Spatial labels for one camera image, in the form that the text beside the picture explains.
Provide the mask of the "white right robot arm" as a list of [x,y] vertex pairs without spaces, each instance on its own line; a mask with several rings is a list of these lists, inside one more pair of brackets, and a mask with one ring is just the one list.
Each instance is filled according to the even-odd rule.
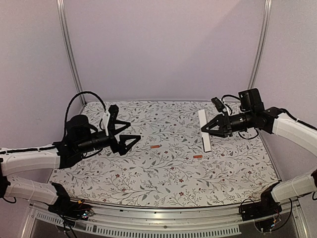
[[[241,113],[229,115],[228,106],[219,98],[212,103],[219,112],[210,121],[205,110],[199,110],[199,122],[205,152],[211,151],[210,137],[231,137],[235,132],[249,128],[263,130],[292,141],[313,155],[317,154],[317,129],[292,116],[286,109],[271,107],[265,109],[257,88],[239,92]],[[301,197],[317,190],[317,170],[277,183],[261,194],[261,202],[256,206],[260,216],[267,216],[275,209],[275,203]]]

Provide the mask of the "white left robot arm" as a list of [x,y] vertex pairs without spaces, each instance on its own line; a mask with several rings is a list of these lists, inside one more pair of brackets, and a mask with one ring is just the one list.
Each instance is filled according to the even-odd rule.
[[22,198],[53,205],[63,215],[70,215],[73,203],[59,183],[40,183],[16,177],[17,173],[39,169],[67,169],[88,153],[99,153],[109,147],[112,153],[125,155],[140,139],[139,135],[122,135],[131,124],[108,113],[106,124],[98,130],[87,116],[76,115],[66,122],[66,135],[51,145],[25,149],[2,149],[0,152],[0,197]]

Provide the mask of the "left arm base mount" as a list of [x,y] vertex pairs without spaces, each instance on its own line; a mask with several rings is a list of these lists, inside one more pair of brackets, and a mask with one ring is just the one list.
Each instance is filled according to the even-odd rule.
[[92,206],[86,204],[84,199],[71,201],[67,191],[59,183],[52,183],[56,190],[57,200],[48,205],[48,211],[59,215],[66,222],[84,220],[94,215]]

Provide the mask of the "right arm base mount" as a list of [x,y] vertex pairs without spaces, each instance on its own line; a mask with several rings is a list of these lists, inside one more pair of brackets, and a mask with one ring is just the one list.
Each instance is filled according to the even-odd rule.
[[239,206],[239,214],[243,221],[270,216],[269,219],[255,222],[256,229],[261,233],[273,231],[277,222],[281,221],[281,212],[281,205],[274,201],[268,189],[261,194],[260,201],[254,202],[252,199],[247,198]]

